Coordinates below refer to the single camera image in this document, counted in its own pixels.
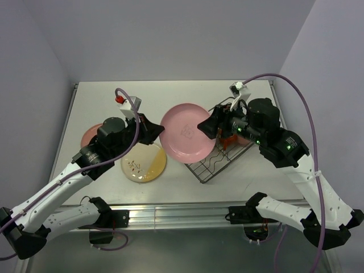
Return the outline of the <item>orange black mug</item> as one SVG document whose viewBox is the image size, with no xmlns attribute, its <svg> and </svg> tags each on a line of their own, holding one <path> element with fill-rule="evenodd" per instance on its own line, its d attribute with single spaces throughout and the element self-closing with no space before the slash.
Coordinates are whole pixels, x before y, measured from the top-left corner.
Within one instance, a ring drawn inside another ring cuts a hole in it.
<svg viewBox="0 0 364 273">
<path fill-rule="evenodd" d="M 237 136 L 232 134 L 230 136 L 223 137 L 222 130 L 218 133 L 218 142 L 222 146 L 222 150 L 226 151 L 227 147 L 237 142 Z"/>
</svg>

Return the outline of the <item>cream pink floral plate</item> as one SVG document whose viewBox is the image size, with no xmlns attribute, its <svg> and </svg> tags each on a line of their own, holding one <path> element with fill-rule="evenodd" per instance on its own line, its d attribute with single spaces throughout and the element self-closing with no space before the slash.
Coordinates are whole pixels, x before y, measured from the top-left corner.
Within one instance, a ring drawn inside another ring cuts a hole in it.
<svg viewBox="0 0 364 273">
<path fill-rule="evenodd" d="M 90 143 L 92 138 L 97 135 L 97 129 L 101 126 L 102 124 L 99 123 L 86 130 L 86 132 L 83 134 L 81 138 L 81 143 L 80 143 L 81 148 L 87 146 Z"/>
</svg>

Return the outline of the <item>cream yellow floral plate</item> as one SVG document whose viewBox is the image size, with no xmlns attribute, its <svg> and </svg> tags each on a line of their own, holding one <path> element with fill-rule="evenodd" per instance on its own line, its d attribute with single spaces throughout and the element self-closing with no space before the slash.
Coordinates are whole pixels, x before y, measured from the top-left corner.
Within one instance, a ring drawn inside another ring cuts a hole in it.
<svg viewBox="0 0 364 273">
<path fill-rule="evenodd" d="M 131 181 L 147 183 L 157 179 L 164 171 L 167 156 L 158 144 L 145 145 L 137 143 L 131 151 L 121 159 L 121 169 Z"/>
</svg>

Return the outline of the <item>pink plastic plate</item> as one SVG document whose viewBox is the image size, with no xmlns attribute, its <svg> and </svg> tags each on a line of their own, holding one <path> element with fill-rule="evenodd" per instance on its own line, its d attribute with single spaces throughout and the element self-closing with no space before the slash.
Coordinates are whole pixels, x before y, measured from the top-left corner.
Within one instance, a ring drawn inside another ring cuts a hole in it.
<svg viewBox="0 0 364 273">
<path fill-rule="evenodd" d="M 215 147 L 215 139 L 209 139 L 197 125 L 210 114 L 196 104 L 179 104 L 167 111 L 160 125 L 164 131 L 159 135 L 160 143 L 168 156 L 174 160 L 191 164 L 205 159 Z"/>
</svg>

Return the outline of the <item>salmon pink cup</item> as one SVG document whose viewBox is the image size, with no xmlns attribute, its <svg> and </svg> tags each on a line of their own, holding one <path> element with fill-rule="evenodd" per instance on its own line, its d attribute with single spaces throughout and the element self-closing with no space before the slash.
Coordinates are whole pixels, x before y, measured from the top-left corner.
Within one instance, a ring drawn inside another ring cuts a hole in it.
<svg viewBox="0 0 364 273">
<path fill-rule="evenodd" d="M 245 138 L 242 138 L 240 136 L 237 137 L 237 143 L 241 146 L 247 146 L 248 144 L 250 144 L 251 142 Z"/>
</svg>

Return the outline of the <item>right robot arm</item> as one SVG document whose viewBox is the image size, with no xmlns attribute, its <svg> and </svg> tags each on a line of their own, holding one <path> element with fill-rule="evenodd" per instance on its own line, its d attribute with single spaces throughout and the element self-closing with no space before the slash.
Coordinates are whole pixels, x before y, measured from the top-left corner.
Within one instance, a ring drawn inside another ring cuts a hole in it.
<svg viewBox="0 0 364 273">
<path fill-rule="evenodd" d="M 301 231 L 314 246 L 319 245 L 324 227 L 323 250 L 344 245 L 350 229 L 363 222 L 363 212 L 347 205 L 325 177 L 315 170 L 313 156 L 302 139 L 280 125 L 280 111 L 268 98 L 238 106 L 216 105 L 209 118 L 197 128 L 209 139 L 218 133 L 236 135 L 258 145 L 260 154 L 284 173 L 303 195 L 309 207 L 301 208 L 273 199 L 265 193 L 253 195 L 244 206 L 230 207 L 231 224 L 249 224 L 269 219 Z"/>
</svg>

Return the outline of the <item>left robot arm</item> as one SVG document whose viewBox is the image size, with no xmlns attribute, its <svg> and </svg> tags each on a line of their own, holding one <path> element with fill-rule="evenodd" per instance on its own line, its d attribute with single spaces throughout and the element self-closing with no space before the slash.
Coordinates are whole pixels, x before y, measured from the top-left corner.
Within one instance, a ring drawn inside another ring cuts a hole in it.
<svg viewBox="0 0 364 273">
<path fill-rule="evenodd" d="M 80 149 L 63 171 L 37 194 L 9 209 L 1 208 L 1 234 L 14 250 L 14 256 L 28 259 L 48 241 L 77 228 L 105 230 L 113 212 L 100 197 L 74 209 L 56 209 L 83 187 L 97 180 L 114 162 L 137 143 L 149 145 L 164 131 L 144 114 L 137 118 L 106 119 L 89 144 Z"/>
</svg>

